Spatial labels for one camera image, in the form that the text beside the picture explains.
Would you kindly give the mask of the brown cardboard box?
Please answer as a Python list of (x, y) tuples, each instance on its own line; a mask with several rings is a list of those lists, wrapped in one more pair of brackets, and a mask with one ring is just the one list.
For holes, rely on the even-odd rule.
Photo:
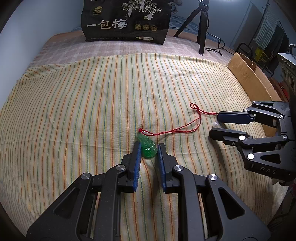
[(251, 101), (281, 101), (267, 76), (245, 55), (236, 52), (227, 66)]

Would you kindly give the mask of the orange patterned stool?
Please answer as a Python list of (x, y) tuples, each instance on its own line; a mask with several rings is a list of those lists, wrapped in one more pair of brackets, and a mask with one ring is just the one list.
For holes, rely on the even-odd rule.
[(289, 98), (289, 95), (288, 95), (288, 91), (285, 88), (285, 84), (279, 83), (273, 77), (269, 77), (268, 79), (271, 82), (271, 84), (274, 87), (277, 94), (279, 95), (280, 99), (282, 101), (289, 102), (290, 98)]

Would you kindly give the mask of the yellow box on rack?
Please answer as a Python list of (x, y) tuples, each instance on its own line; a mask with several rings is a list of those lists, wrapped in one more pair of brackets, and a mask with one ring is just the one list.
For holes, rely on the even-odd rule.
[(261, 64), (265, 64), (268, 61), (268, 56), (264, 53), (262, 49), (257, 47), (255, 49), (255, 61)]

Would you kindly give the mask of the black metal clothes rack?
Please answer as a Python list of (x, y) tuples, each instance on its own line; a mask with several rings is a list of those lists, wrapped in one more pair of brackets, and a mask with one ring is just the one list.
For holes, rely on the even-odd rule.
[[(233, 45), (238, 51), (259, 65), (269, 76), (280, 72), (278, 52), (286, 52), (290, 44), (290, 34), (285, 25), (285, 16), (276, 1), (264, 1), (259, 8), (259, 1), (251, 1), (246, 17)], [(259, 47), (268, 56), (268, 61), (261, 64), (255, 61), (255, 49)]]

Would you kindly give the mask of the yellow striped bed sheet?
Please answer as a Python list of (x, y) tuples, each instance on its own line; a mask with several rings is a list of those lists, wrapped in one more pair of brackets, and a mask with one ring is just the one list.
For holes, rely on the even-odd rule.
[[(25, 235), (82, 173), (101, 174), (132, 151), (139, 128), (159, 133), (204, 111), (240, 111), (251, 101), (227, 65), (167, 54), (91, 57), (31, 67), (1, 109), (1, 204)], [(217, 174), (268, 224), (287, 191), (246, 171), (237, 148), (212, 142), (215, 116), (193, 133), (153, 138), (193, 173)], [(165, 195), (155, 158), (121, 203), (121, 240), (177, 240), (177, 195)]]

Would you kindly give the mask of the black printed snack bag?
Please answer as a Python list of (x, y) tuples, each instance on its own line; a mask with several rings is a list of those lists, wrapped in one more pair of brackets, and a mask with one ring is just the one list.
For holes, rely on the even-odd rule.
[(171, 1), (84, 1), (81, 28), (88, 41), (149, 41), (163, 44), (171, 18)]

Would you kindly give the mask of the pink checkered blanket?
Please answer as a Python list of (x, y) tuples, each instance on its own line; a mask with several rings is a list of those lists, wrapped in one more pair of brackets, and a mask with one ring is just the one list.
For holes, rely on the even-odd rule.
[(182, 32), (174, 37), (176, 30), (169, 29), (162, 45), (143, 41), (94, 41), (87, 42), (82, 31), (62, 33), (51, 37), (41, 52), (29, 64), (35, 67), (46, 64), (65, 64), (97, 56), (125, 55), (134, 53), (164, 53), (171, 55), (195, 57), (228, 64), (233, 56), (229, 48), (218, 54), (205, 51), (199, 54), (199, 44), (195, 34)]

